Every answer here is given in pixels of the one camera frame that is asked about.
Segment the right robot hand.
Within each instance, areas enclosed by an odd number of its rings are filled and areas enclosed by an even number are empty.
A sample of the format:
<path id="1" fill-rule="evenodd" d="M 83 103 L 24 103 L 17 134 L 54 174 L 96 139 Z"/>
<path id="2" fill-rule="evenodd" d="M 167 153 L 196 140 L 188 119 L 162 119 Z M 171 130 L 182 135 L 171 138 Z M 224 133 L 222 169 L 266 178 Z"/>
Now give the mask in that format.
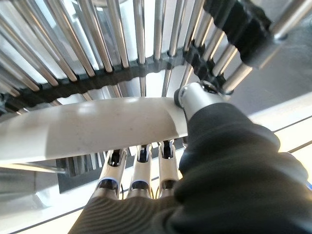
<path id="1" fill-rule="evenodd" d="M 309 234 L 308 173 L 253 123 L 203 83 L 175 92 L 188 141 L 173 195 L 115 200 L 99 184 L 72 234 Z"/>

